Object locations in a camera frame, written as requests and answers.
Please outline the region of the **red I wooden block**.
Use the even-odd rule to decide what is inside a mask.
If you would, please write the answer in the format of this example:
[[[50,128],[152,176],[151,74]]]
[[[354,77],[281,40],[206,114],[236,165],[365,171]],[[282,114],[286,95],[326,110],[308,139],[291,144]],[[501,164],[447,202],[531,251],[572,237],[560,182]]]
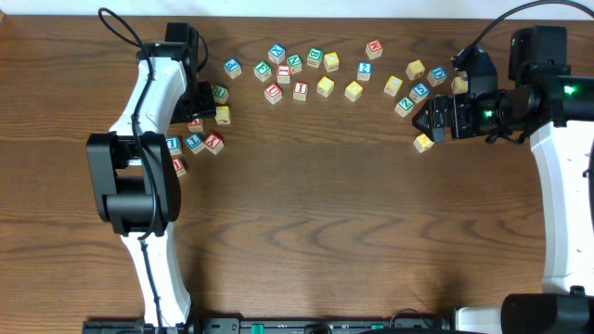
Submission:
[[[305,101],[307,98],[308,88],[308,83],[296,82],[293,86],[293,98],[295,100]]]

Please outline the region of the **blue 2 wooden block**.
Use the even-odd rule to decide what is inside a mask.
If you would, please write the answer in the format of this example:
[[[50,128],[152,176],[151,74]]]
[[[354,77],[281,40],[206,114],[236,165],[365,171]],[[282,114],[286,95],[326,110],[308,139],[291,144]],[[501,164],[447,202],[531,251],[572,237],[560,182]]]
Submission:
[[[372,73],[372,64],[367,61],[360,61],[357,66],[357,79],[359,81],[368,81]]]

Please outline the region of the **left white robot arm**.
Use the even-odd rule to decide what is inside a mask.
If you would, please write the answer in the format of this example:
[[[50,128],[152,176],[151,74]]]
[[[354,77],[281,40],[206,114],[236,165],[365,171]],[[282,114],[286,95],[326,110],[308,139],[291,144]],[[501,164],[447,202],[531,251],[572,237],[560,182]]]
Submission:
[[[129,251],[143,294],[137,333],[197,330],[174,245],[181,188],[166,134],[215,114],[212,88],[198,79],[204,44],[200,37],[139,43],[138,78],[122,116],[86,143],[98,215]]]

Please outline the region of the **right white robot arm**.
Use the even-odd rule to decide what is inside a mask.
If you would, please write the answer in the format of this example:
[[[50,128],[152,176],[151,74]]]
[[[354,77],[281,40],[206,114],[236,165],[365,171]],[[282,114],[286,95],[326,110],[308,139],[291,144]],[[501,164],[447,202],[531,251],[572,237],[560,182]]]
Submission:
[[[457,333],[590,333],[593,330],[593,81],[536,76],[511,90],[436,96],[412,124],[433,142],[482,136],[528,143],[543,200],[546,259],[539,293],[499,306],[461,307]]]

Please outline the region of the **red A wooden block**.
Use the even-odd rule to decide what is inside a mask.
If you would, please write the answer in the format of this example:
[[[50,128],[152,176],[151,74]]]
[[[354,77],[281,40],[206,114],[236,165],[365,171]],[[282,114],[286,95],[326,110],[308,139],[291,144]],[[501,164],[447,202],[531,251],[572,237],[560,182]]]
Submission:
[[[187,124],[187,128],[192,133],[198,133],[203,131],[203,120],[194,119]]]

